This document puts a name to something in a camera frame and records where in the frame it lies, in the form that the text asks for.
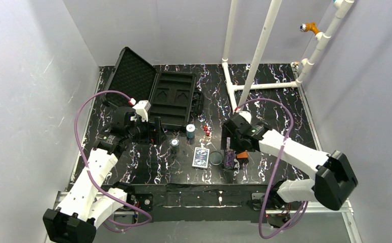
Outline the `dark blue poker chip stack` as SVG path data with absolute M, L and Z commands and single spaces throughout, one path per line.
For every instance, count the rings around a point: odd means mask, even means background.
M 180 147 L 180 141 L 177 138 L 173 138 L 169 141 L 170 150 L 172 153 L 178 153 Z

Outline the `teal poker chip stack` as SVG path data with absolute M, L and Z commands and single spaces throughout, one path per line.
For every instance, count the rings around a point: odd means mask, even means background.
M 194 124 L 188 124 L 186 126 L 186 137 L 188 139 L 193 139 L 195 137 L 195 125 Z

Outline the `black poker set case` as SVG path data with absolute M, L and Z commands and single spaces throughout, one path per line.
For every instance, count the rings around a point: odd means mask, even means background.
M 136 101 L 147 100 L 149 120 L 159 117 L 170 130 L 184 130 L 191 117 L 201 115 L 205 99 L 196 89 L 196 74 L 158 71 L 129 47 L 121 50 L 105 89 L 109 91 L 101 95 L 105 106 L 129 106 L 118 92 Z

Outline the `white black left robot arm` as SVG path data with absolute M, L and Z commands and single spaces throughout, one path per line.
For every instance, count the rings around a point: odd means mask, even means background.
M 128 190 L 115 183 L 101 188 L 131 143 L 160 145 L 166 140 L 161 118 L 148 119 L 147 110 L 137 104 L 120 107 L 111 122 L 99 132 L 85 166 L 71 190 L 55 209 L 47 209 L 42 218 L 52 242 L 93 242 L 98 228 L 127 203 Z

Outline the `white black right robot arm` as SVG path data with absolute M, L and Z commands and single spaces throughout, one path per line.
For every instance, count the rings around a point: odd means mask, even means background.
M 252 125 L 250 118 L 239 113 L 223 123 L 221 147 L 236 152 L 270 154 L 308 175 L 304 180 L 275 183 L 269 192 L 268 208 L 279 208 L 295 201 L 314 201 L 338 211 L 358 185 L 344 153 L 338 150 L 326 153 L 306 147 L 285 138 L 263 121 Z

